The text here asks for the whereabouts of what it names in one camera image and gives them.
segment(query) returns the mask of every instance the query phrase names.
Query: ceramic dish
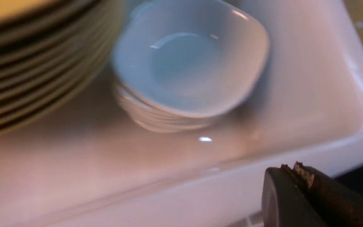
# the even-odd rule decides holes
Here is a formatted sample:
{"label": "ceramic dish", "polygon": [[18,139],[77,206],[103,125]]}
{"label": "ceramic dish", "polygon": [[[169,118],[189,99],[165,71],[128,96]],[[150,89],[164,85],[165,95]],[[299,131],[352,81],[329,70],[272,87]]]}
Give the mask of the ceramic dish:
{"label": "ceramic dish", "polygon": [[16,125],[19,122],[23,123],[24,120],[29,120],[39,114],[41,115],[42,112],[56,107],[60,103],[63,103],[68,96],[73,96],[77,91],[80,91],[79,87],[84,87],[85,83],[80,82],[79,86],[76,86],[76,82],[82,81],[82,79],[83,81],[90,81],[87,79],[90,76],[90,73],[96,72],[105,65],[114,38],[115,34],[112,32],[104,43],[90,48],[90,54],[92,54],[92,56],[85,57],[74,69],[67,72],[68,75],[72,76],[69,83],[59,87],[52,94],[42,97],[40,100],[34,102],[34,104],[0,118],[0,129],[6,129],[8,125]]}
{"label": "ceramic dish", "polygon": [[39,36],[27,43],[22,43],[23,45],[17,46],[17,48],[11,46],[7,49],[1,49],[0,66],[15,61],[27,60],[49,50],[71,36],[78,35],[83,29],[93,26],[93,23],[98,20],[101,15],[108,12],[109,3],[110,1],[106,1],[104,4],[98,5],[88,11],[82,18],[72,21],[71,23],[63,23],[61,27],[46,32],[44,36]]}
{"label": "ceramic dish", "polygon": [[120,107],[127,112],[133,121],[153,132],[170,133],[204,128],[221,118],[220,116],[186,118],[162,112],[140,102],[121,86],[114,86],[113,94],[116,96]]}
{"label": "ceramic dish", "polygon": [[66,46],[64,46],[64,50],[62,52],[55,56],[51,56],[50,59],[45,59],[44,62],[38,64],[35,67],[18,73],[15,72],[15,70],[17,70],[16,65],[13,65],[13,67],[9,67],[7,69],[3,69],[0,72],[0,90],[6,89],[8,87],[17,88],[18,85],[23,85],[23,83],[26,81],[33,79],[35,76],[39,76],[40,73],[43,73],[46,70],[57,68],[63,63],[67,63],[71,58],[81,56],[82,53],[79,52],[81,49],[85,48],[85,45],[89,40],[95,41],[96,38],[103,35],[105,29],[102,29],[102,26],[108,26],[109,19],[112,19],[112,17],[105,15],[105,17],[101,18],[100,21],[96,21],[95,26],[91,27],[89,30],[86,30],[79,36],[76,36],[76,39],[70,38],[69,42],[64,42]]}
{"label": "ceramic dish", "polygon": [[76,17],[80,18],[88,11],[88,9],[92,9],[101,1],[104,0],[67,1],[66,4],[62,4],[62,6],[57,6],[53,10],[49,10],[50,12],[45,13],[42,17],[33,17],[28,19],[27,22],[11,26],[8,29],[0,31],[0,46],[4,46],[8,43],[14,43],[21,39],[35,35],[38,32],[43,32],[44,30],[48,30],[50,27],[54,27],[66,20]]}
{"label": "ceramic dish", "polygon": [[[89,39],[89,43],[91,43],[91,45],[88,46],[87,47],[88,49],[85,51],[87,51],[88,53],[92,53],[92,50],[90,48],[96,48],[98,47],[96,46],[96,44],[100,44],[104,40],[111,39],[111,34],[113,31],[105,29],[110,25],[112,25],[112,20],[108,20],[105,23],[105,25],[100,28],[100,30],[105,30],[103,34],[101,32],[98,32],[96,37],[94,38],[91,37]],[[120,30],[120,23],[116,25],[114,32],[118,34],[119,30]],[[64,75],[61,75],[60,78],[55,79],[43,85],[42,87],[38,87],[36,90],[33,90],[31,92],[25,92],[24,94],[15,97],[14,99],[8,99],[8,102],[4,100],[3,103],[0,104],[0,115],[6,114],[6,112],[15,111],[18,108],[23,108],[24,106],[34,102],[35,100],[41,98],[42,96],[50,94],[56,87],[60,86],[60,84],[62,83],[66,83],[72,77],[76,79],[76,75],[71,75],[70,73],[66,73]]]}
{"label": "ceramic dish", "polygon": [[207,118],[248,97],[268,48],[264,27],[221,0],[157,0],[133,19],[112,59],[119,80],[139,100]]}

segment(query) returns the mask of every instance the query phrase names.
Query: stack of bowls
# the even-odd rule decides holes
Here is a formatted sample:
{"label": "stack of bowls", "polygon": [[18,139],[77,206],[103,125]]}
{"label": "stack of bowls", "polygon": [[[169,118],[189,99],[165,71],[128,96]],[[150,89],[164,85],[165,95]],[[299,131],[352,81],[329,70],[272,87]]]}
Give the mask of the stack of bowls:
{"label": "stack of bowls", "polygon": [[0,132],[58,107],[102,69],[120,0],[0,0]]}
{"label": "stack of bowls", "polygon": [[256,19],[221,0],[156,0],[140,9],[112,53],[114,93],[137,124],[203,128],[247,99],[269,49]]}

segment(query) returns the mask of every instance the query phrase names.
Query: white bowl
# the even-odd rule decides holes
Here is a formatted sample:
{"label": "white bowl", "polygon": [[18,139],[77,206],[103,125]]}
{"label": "white bowl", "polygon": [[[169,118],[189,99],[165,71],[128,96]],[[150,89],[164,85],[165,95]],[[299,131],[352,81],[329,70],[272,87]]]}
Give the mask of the white bowl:
{"label": "white bowl", "polygon": [[246,99],[268,49],[264,27],[221,0],[157,0],[123,33],[112,65],[138,99],[206,118]]}

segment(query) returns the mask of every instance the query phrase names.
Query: white porcelain sink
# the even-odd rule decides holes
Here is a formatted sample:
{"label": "white porcelain sink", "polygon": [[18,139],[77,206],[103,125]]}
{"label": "white porcelain sink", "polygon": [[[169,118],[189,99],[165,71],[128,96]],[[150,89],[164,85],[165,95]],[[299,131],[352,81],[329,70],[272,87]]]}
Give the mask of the white porcelain sink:
{"label": "white porcelain sink", "polygon": [[211,128],[155,134],[114,105],[105,71],[0,137],[0,227],[222,227],[261,209],[267,167],[302,161],[335,176],[362,165],[363,48],[342,2],[239,7],[271,38],[245,105]]}

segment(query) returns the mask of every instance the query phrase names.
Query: sink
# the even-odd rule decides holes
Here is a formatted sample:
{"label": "sink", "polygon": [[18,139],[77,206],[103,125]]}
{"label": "sink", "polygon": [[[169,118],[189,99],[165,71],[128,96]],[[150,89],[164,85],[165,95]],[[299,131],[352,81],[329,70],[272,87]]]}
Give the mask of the sink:
{"label": "sink", "polygon": [[223,227],[261,210],[267,167],[302,161],[334,177],[363,165],[363,46],[343,2],[233,3],[271,39],[240,108],[203,130],[147,132],[115,105],[106,69],[0,136],[0,227]]}

